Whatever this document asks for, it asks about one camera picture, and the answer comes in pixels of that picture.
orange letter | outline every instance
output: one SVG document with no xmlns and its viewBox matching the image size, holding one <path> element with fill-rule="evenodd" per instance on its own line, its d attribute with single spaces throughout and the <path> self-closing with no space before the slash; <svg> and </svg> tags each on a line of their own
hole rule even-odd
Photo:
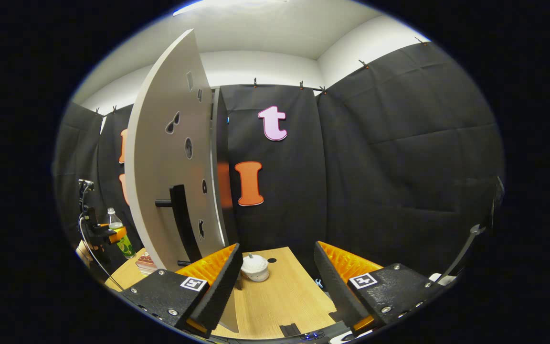
<svg viewBox="0 0 550 344">
<path fill-rule="evenodd" d="M 124 148 L 127 145 L 127 129 L 123 130 L 122 133 L 120 133 L 120 136 L 122 137 L 122 154 L 120 155 L 118 162 L 124 163 Z"/>
<path fill-rule="evenodd" d="M 120 183 L 122 184 L 122 194 L 124 194 L 124 200 L 126 201 L 127 205 L 129 205 L 127 199 L 127 178 L 124 174 L 121 174 L 118 179 L 120 179 Z"/>
<path fill-rule="evenodd" d="M 258 205 L 264 202 L 264 197 L 258 193 L 258 170 L 262 164 L 257 161 L 245 161 L 235 165 L 235 170 L 241 177 L 241 198 L 239 205 Z"/>
</svg>

ceiling light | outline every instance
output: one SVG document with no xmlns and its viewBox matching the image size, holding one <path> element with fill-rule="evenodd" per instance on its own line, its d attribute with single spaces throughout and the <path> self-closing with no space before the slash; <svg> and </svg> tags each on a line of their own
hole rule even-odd
<svg viewBox="0 0 550 344">
<path fill-rule="evenodd" d="M 271 1 L 271 2 L 288 2 L 288 0 L 262 0 L 262 1 Z M 177 11 L 173 12 L 173 15 L 178 15 L 184 12 L 191 11 L 193 9 L 199 9 L 201 7 L 205 6 L 222 6 L 222 5 L 238 5 L 242 4 L 243 2 L 248 2 L 247 0 L 200 0 L 193 4 L 190 4 L 186 7 L 182 7 L 181 9 L 178 9 Z"/>
</svg>

white ceiling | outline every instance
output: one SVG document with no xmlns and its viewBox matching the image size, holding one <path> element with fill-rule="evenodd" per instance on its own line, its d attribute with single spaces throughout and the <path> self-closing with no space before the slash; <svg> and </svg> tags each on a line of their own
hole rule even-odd
<svg viewBox="0 0 550 344">
<path fill-rule="evenodd" d="M 318 59 L 356 26 L 380 15 L 351 0 L 236 0 L 161 18 L 114 50 L 74 95 L 81 103 L 111 81 L 153 64 L 187 29 L 200 53 L 252 50 Z"/>
</svg>

small white object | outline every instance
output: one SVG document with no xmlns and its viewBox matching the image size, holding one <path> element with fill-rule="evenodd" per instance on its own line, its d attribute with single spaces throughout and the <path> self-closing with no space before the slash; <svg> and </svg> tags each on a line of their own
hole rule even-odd
<svg viewBox="0 0 550 344">
<path fill-rule="evenodd" d="M 259 255 L 249 254 L 243 257 L 241 271 L 247 278 L 262 282 L 269 277 L 268 261 Z"/>
<path fill-rule="evenodd" d="M 430 279 L 430 281 L 435 282 L 440 276 L 441 276 L 441 274 L 432 274 L 432 276 L 430 276 L 429 279 Z M 438 281 L 438 284 L 439 284 L 439 285 L 448 285 L 448 284 L 451 283 L 454 279 L 455 279 L 455 276 L 445 276 L 445 277 L 443 277 L 443 279 L 441 279 L 440 281 Z"/>
</svg>

white curved panel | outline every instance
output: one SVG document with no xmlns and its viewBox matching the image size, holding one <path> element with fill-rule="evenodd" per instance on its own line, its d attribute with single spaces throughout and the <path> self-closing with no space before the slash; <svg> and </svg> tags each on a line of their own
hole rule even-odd
<svg viewBox="0 0 550 344">
<path fill-rule="evenodd" d="M 187 74 L 192 74 L 191 86 Z M 197 92 L 202 91 L 199 102 Z M 167 125 L 180 112 L 172 134 Z M 133 220 L 157 267 L 178 270 L 177 260 L 189 260 L 170 207 L 169 187 L 183 184 L 192 232 L 203 257 L 223 248 L 214 199 L 203 193 L 202 181 L 212 180 L 210 115 L 212 92 L 197 51 L 194 31 L 184 32 L 162 53 L 142 83 L 128 124 L 127 192 Z M 192 141 L 192 158 L 185 141 Z M 199 236 L 203 221 L 204 238 Z"/>
</svg>

